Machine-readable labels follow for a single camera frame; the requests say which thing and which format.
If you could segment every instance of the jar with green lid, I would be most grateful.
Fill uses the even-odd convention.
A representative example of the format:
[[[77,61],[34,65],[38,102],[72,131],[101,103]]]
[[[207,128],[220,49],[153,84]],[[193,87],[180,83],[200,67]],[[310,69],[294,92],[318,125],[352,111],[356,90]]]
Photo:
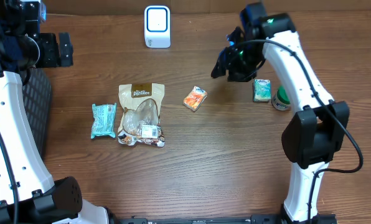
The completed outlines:
[[[288,110],[291,107],[291,102],[289,102],[288,96],[286,95],[283,86],[280,86],[277,93],[271,99],[273,106],[280,111]]]

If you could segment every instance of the small orange and white packet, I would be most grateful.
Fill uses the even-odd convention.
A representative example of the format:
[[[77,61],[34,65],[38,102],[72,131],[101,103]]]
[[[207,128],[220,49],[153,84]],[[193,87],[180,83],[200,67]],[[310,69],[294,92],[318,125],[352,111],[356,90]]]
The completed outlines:
[[[183,104],[195,112],[206,99],[207,95],[208,93],[205,90],[201,90],[201,88],[194,86],[190,94],[184,98]]]

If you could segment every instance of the green and white packet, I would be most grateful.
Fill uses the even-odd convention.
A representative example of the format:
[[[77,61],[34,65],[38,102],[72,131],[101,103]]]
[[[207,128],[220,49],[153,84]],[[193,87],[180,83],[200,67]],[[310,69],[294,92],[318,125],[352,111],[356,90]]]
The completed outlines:
[[[270,80],[255,79],[253,83],[253,101],[268,102],[271,100]]]
[[[116,137],[113,126],[116,114],[116,103],[114,105],[92,105],[94,122],[92,126],[92,139],[95,136]]]

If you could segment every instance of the brown wooden surface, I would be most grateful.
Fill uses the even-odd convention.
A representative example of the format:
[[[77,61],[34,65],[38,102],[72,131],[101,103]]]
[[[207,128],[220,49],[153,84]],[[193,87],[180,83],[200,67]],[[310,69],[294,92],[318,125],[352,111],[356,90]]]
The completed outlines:
[[[259,0],[45,0],[49,13],[68,15],[138,15],[150,5],[172,13],[239,13]],[[371,0],[264,0],[268,12],[371,10]]]
[[[350,106],[348,129],[365,165],[325,174],[318,207],[339,223],[371,223],[371,11],[291,13],[322,84]],[[237,14],[173,15],[172,47],[148,49],[142,16],[50,16],[43,32],[69,31],[71,68],[46,69],[54,89],[45,164],[54,179],[74,176],[85,199],[119,217],[239,217],[276,213],[288,192],[290,163],[281,133],[290,112],[252,102],[252,82],[210,78]],[[258,74],[279,81],[269,64]],[[90,140],[92,104],[118,103],[118,85],[166,85],[161,109],[166,146],[126,147]],[[195,113],[182,105],[197,85],[209,95]],[[331,167],[351,169],[345,140]]]

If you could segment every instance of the brown and clear plastic bag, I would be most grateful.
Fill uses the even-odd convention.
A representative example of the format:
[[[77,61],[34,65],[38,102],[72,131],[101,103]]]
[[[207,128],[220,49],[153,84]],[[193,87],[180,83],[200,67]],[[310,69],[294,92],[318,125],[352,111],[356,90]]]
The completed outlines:
[[[118,141],[133,146],[142,142],[163,147],[165,138],[159,115],[165,95],[165,86],[148,83],[120,85],[119,101],[124,109],[118,129]]]

